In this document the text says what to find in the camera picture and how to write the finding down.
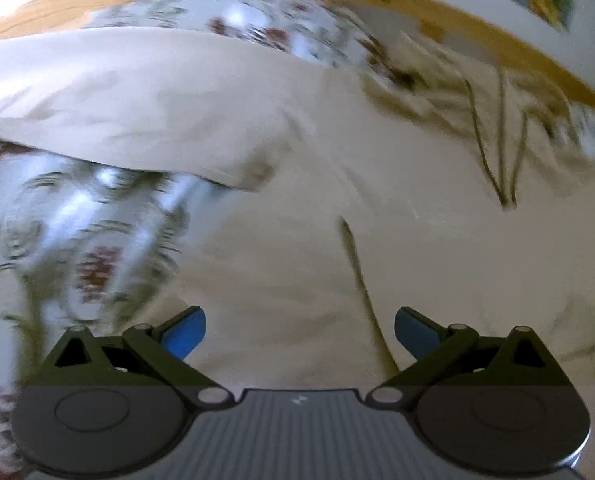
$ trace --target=floral bedding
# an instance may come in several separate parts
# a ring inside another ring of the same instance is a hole
[[[263,44],[327,66],[364,68],[370,36],[313,0],[139,0],[87,27],[168,27]],[[0,480],[21,475],[9,415],[16,385],[73,324],[110,335],[244,192],[191,174],[102,166],[0,142]]]

